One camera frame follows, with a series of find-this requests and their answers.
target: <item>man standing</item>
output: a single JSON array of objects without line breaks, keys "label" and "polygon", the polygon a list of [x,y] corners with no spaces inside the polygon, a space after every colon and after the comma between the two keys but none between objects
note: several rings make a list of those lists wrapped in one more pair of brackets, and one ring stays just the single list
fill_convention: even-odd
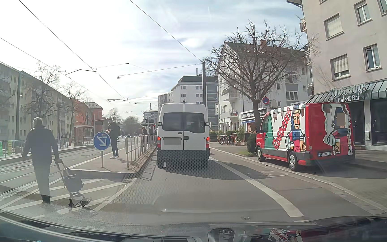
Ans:
[{"label": "man standing", "polygon": [[111,140],[111,149],[113,150],[113,156],[110,157],[110,159],[119,159],[119,150],[117,149],[117,138],[120,135],[120,127],[115,122],[113,122],[113,119],[108,119],[108,133],[110,134],[110,140]]},{"label": "man standing", "polygon": [[41,118],[34,118],[33,124],[34,128],[29,131],[26,137],[22,159],[25,161],[26,155],[31,150],[32,165],[41,198],[44,203],[50,203],[49,175],[52,163],[52,149],[55,153],[55,159],[59,160],[58,145],[52,132],[43,126]]}]

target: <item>license plate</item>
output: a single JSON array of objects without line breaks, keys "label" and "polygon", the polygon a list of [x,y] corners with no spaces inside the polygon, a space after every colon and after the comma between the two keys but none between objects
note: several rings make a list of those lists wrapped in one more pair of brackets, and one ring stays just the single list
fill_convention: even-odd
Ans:
[{"label": "license plate", "polygon": [[181,138],[163,138],[164,145],[180,145]]},{"label": "license plate", "polygon": [[332,155],[332,152],[322,152],[317,154],[318,157],[331,156],[331,155]]}]

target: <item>satellite dish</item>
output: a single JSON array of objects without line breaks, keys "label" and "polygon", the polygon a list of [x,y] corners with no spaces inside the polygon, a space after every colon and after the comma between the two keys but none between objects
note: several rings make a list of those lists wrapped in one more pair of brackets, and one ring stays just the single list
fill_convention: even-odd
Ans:
[{"label": "satellite dish", "polygon": [[278,108],[278,107],[277,107],[277,101],[276,101],[275,99],[273,99],[273,100],[271,101],[271,107],[272,107],[272,108]]}]

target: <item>windshield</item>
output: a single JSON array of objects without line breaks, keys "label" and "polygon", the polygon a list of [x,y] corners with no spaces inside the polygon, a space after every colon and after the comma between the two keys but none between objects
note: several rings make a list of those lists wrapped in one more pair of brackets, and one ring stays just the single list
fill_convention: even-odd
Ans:
[{"label": "windshield", "polygon": [[0,215],[387,217],[387,0],[0,0]]}]

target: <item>van tail light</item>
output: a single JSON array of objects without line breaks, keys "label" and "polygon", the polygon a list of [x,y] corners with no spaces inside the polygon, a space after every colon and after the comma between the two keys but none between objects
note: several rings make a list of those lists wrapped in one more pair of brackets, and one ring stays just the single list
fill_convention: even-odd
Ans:
[{"label": "van tail light", "polygon": [[207,137],[207,140],[206,140],[206,149],[210,149],[210,137]]},{"label": "van tail light", "polygon": [[158,149],[161,149],[161,137],[158,136],[158,141],[156,142]]}]

